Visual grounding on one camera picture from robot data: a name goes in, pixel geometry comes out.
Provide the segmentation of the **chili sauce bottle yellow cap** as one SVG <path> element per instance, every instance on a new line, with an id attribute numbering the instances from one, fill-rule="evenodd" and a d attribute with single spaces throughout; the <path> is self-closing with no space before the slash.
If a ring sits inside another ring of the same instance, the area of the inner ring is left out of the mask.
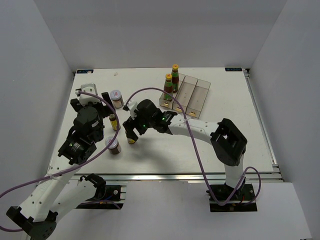
<path id="1" fill-rule="evenodd" d="M 164 83 L 163 90 L 165 92 L 163 99 L 171 102 L 173 100 L 172 98 L 173 82 L 172 82 L 172 75 L 169 73 L 165 75 L 165 83 Z"/>

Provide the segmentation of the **yellow label brown bottle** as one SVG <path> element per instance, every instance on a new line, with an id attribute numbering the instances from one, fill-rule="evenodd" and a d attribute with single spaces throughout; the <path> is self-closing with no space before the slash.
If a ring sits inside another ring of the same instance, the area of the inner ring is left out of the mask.
<path id="1" fill-rule="evenodd" d="M 138 140 L 138 136 L 133 131 L 126 131 L 125 135 L 129 144 L 134 144 Z"/>

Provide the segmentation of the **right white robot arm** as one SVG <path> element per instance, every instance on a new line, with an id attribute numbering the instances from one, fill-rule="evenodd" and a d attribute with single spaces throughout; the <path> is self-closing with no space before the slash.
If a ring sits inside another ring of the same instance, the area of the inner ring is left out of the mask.
<path id="1" fill-rule="evenodd" d="M 227 118 L 220 122 L 204 122 L 198 119 L 186 120 L 183 115 L 173 111 L 162 112 L 149 99 L 140 103 L 130 100 L 123 107 L 130 112 L 130 117 L 123 123 L 129 143 L 138 140 L 147 129 L 154 129 L 161 134 L 189 136 L 211 144 L 217 159 L 224 164 L 226 173 L 226 195 L 236 200 L 244 193 L 243 158 L 248 140 Z"/>

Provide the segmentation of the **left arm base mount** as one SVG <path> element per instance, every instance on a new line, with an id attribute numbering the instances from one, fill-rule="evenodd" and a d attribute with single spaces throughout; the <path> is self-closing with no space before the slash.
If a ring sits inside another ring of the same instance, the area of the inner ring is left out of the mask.
<path id="1" fill-rule="evenodd" d="M 121 210 L 124 205 L 124 186 L 108 184 L 101 176 L 94 173 L 82 175 L 78 183 L 89 181 L 95 187 L 93 197 L 79 204 L 76 209 L 86 210 Z"/>

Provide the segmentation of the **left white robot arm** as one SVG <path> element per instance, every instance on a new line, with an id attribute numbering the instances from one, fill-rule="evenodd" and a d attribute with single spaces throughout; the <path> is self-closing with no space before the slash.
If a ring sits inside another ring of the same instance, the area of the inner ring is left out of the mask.
<path id="1" fill-rule="evenodd" d="M 95 159 L 96 143 L 104 139 L 104 118 L 116 112 L 108 92 L 98 96 L 80 90 L 77 96 L 70 101 L 77 116 L 58 150 L 59 160 L 49 166 L 45 177 L 37 180 L 37 187 L 24 202 L 6 212 L 33 240 L 48 239 L 67 213 L 85 200 L 99 200 L 106 193 L 106 182 L 92 173 L 77 187 L 59 196 L 74 174 Z"/>

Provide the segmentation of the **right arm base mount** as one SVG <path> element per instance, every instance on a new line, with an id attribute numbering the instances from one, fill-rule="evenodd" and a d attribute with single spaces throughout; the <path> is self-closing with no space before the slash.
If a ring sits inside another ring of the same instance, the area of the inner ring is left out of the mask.
<path id="1" fill-rule="evenodd" d="M 211 190 L 219 202 L 224 202 L 232 192 L 232 188 L 226 184 L 211 184 Z M 255 196 L 254 188 L 252 184 L 245 184 L 240 187 L 229 202 L 224 205 L 218 205 L 207 190 L 209 195 L 209 208 L 212 213 L 240 213 L 240 212 L 257 212 L 257 204 L 255 201 L 249 203 Z"/>

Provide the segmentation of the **sauce jar grey lid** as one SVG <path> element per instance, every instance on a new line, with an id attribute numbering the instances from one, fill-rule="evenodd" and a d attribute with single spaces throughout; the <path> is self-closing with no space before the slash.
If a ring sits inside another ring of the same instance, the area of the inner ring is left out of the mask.
<path id="1" fill-rule="evenodd" d="M 119 90 L 112 90 L 109 94 L 113 106 L 116 109 L 120 109 L 124 105 L 123 96 Z"/>
<path id="2" fill-rule="evenodd" d="M 116 138 L 114 140 L 112 139 L 113 138 L 111 136 L 107 137 L 104 143 L 106 147 L 109 146 L 108 151 L 110 154 L 117 155 L 121 152 L 122 148 L 119 144 L 119 141 Z"/>

